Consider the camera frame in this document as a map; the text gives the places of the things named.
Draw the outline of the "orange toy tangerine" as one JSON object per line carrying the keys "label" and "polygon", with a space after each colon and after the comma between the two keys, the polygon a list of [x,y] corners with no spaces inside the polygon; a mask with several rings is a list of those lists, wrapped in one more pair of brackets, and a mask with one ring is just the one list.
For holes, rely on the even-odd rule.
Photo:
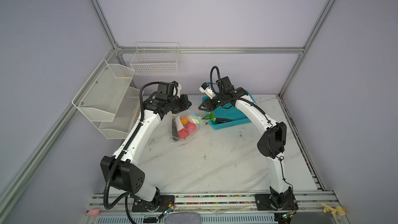
{"label": "orange toy tangerine", "polygon": [[181,121],[182,125],[186,125],[189,122],[187,117],[180,118],[180,121]]}

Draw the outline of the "teal plastic basket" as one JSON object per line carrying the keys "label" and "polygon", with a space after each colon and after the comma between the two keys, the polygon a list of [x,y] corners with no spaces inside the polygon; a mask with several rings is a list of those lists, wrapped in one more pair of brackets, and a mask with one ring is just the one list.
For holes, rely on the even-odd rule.
{"label": "teal plastic basket", "polygon": [[[219,123],[214,119],[230,120],[229,122]],[[208,112],[203,118],[214,130],[225,129],[237,125],[251,123],[250,119],[236,107],[227,104],[225,107],[218,107],[213,112]]]}

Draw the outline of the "clear zip top bag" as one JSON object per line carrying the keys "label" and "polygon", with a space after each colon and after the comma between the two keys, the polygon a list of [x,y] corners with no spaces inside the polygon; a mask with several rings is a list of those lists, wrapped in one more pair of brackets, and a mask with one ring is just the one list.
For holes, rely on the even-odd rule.
{"label": "clear zip top bag", "polygon": [[173,142],[186,141],[193,137],[202,127],[204,118],[189,109],[172,115],[171,137]]}

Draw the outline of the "red toy fruit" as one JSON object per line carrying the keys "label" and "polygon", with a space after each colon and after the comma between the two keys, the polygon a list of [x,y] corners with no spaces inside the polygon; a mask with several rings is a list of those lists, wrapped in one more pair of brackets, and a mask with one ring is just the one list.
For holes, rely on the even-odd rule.
{"label": "red toy fruit", "polygon": [[185,128],[178,131],[179,139],[186,139],[189,136],[189,131]]}

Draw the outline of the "pink toy fruit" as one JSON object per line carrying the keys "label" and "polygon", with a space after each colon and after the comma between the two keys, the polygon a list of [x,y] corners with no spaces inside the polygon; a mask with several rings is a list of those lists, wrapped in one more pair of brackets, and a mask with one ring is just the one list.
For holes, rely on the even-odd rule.
{"label": "pink toy fruit", "polygon": [[185,125],[185,129],[187,129],[189,131],[189,133],[193,133],[198,130],[198,126],[195,123],[188,122]]}

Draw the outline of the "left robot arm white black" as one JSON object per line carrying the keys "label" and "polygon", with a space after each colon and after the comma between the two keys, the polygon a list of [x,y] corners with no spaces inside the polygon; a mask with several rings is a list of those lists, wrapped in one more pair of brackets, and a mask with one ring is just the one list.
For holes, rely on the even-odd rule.
{"label": "left robot arm white black", "polygon": [[178,114],[191,107],[181,85],[176,82],[154,82],[158,88],[154,95],[143,99],[144,89],[139,92],[140,115],[122,145],[110,157],[101,160],[105,178],[103,206],[112,209],[122,198],[133,197],[142,201],[148,210],[154,211],[160,204],[160,191],[146,182],[145,173],[138,167],[145,145],[156,127],[168,113]]}

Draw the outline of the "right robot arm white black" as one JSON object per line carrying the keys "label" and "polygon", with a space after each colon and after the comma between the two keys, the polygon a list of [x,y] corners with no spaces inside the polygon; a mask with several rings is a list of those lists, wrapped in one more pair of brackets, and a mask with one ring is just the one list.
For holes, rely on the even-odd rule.
{"label": "right robot arm white black", "polygon": [[271,176],[269,187],[271,195],[267,205],[273,210],[288,207],[297,209],[293,185],[285,177],[284,151],[287,137],[287,126],[277,122],[261,109],[249,93],[239,87],[234,88],[228,77],[216,81],[219,92],[214,90],[212,82],[203,83],[200,91],[208,96],[202,102],[199,110],[212,112],[227,104],[241,111],[255,125],[261,134],[257,142],[259,152],[267,159],[267,166]]}

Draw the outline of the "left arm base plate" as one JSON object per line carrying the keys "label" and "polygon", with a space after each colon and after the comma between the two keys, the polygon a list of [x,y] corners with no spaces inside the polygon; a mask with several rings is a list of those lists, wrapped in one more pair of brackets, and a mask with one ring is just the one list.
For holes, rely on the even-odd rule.
{"label": "left arm base plate", "polygon": [[175,196],[172,195],[160,195],[155,196],[153,201],[148,202],[144,200],[134,200],[133,206],[131,207],[131,211],[134,213],[139,212],[164,212],[169,209],[169,205],[174,205]]}

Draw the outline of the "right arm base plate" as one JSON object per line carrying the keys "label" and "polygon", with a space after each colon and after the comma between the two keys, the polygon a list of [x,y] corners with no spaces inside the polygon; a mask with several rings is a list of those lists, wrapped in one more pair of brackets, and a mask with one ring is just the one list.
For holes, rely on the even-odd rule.
{"label": "right arm base plate", "polygon": [[292,193],[256,194],[255,202],[259,211],[297,211],[299,208]]}

